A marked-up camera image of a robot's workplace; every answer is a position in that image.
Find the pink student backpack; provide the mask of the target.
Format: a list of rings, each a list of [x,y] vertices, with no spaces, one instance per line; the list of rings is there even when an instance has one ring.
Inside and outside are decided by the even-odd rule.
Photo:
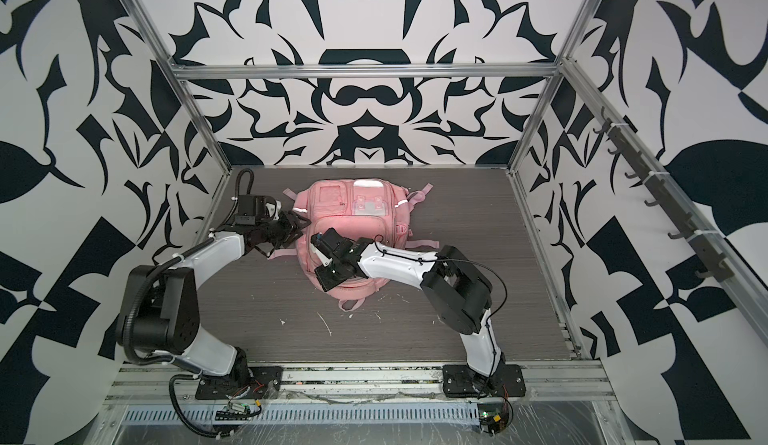
[[[320,260],[310,250],[310,238],[329,228],[353,241],[366,238],[381,240],[398,249],[440,248],[434,240],[414,240],[410,227],[411,212],[426,199],[430,184],[414,192],[379,178],[321,180],[296,194],[283,194],[293,200],[292,211],[310,221],[292,247],[278,249],[271,257],[295,257],[310,282],[321,287],[314,270]]]

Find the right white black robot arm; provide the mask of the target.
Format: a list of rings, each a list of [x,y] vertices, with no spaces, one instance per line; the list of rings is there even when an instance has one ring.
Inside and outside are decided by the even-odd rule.
[[[334,229],[311,237],[309,250],[319,265],[314,275],[324,292],[341,301],[360,301],[390,281],[420,290],[443,323],[459,333],[467,366],[476,374],[493,376],[502,361],[491,324],[493,286],[458,249],[437,252],[388,247],[369,238],[356,241]]]

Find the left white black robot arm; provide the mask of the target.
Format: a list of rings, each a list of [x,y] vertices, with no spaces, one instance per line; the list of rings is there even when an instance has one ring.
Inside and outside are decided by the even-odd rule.
[[[292,211],[235,216],[166,262],[134,268],[115,331],[126,359],[139,366],[170,363],[195,375],[246,381],[244,352],[201,325],[198,288],[252,251],[267,258],[276,255],[310,224]]]

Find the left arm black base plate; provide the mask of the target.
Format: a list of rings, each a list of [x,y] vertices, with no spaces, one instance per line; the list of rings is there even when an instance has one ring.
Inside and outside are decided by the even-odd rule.
[[[281,366],[249,366],[248,371],[233,370],[229,375],[203,375],[197,387],[197,400],[264,399],[280,391],[284,369]]]

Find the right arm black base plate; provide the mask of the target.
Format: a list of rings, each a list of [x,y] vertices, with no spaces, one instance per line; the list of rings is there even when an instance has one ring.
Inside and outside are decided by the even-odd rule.
[[[527,388],[518,365],[501,363],[490,377],[471,370],[468,365],[444,365],[442,390],[449,398],[520,398],[526,395]]]

